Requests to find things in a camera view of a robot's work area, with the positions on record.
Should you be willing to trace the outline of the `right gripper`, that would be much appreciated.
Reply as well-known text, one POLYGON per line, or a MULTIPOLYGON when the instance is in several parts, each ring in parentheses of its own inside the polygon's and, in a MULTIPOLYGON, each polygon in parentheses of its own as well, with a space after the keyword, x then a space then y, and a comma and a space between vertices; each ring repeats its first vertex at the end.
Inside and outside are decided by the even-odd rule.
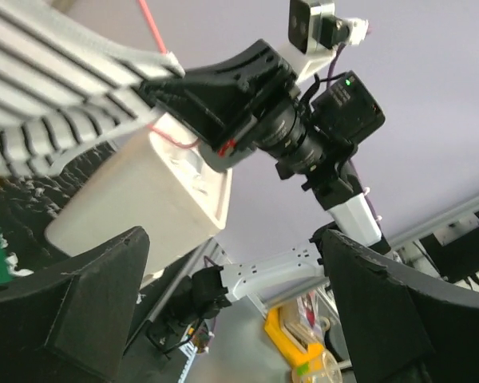
POLYGON ((327 192, 346 183, 344 165, 386 121, 378 102, 353 71, 315 78, 298 100, 266 113, 263 91, 296 79, 289 63, 259 39, 225 61, 182 77, 145 80, 141 98, 162 106, 203 142, 199 154, 217 172, 259 149, 276 159, 279 178, 299 174, 303 190, 327 192))

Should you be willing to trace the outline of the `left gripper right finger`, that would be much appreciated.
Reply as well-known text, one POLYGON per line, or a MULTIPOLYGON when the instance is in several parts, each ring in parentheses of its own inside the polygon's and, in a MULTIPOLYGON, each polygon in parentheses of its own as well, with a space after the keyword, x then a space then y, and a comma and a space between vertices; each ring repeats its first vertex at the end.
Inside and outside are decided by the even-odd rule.
POLYGON ((479 292, 337 231, 319 249, 358 382, 479 382, 479 292))

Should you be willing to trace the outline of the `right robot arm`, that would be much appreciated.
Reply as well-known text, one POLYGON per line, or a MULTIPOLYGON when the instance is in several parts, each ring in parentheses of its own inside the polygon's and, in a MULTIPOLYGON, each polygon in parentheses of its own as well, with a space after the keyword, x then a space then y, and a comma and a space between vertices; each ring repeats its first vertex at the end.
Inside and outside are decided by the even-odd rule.
POLYGON ((281 180, 304 176, 303 190, 339 230, 373 246, 382 232, 350 159, 385 115, 352 71, 316 77, 306 91, 298 79, 293 65, 258 40, 219 64, 142 81, 137 92, 196 135, 198 152, 213 170, 225 172, 256 150, 266 152, 281 180))

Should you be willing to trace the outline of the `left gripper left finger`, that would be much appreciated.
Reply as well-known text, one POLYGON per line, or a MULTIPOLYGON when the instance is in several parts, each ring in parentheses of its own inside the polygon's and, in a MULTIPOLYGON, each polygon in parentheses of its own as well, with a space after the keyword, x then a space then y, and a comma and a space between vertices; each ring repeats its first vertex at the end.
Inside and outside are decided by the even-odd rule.
POLYGON ((149 249, 133 227, 0 286, 0 382, 111 382, 149 249))

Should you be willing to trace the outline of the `striped black white tank top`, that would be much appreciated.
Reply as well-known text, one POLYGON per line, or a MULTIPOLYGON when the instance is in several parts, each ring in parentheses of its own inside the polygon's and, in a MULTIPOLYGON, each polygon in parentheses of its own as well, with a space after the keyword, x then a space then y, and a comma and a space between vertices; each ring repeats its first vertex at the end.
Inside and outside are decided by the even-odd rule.
POLYGON ((55 176, 157 121, 137 88, 183 75, 174 55, 117 44, 43 1, 0 1, 0 176, 55 176))

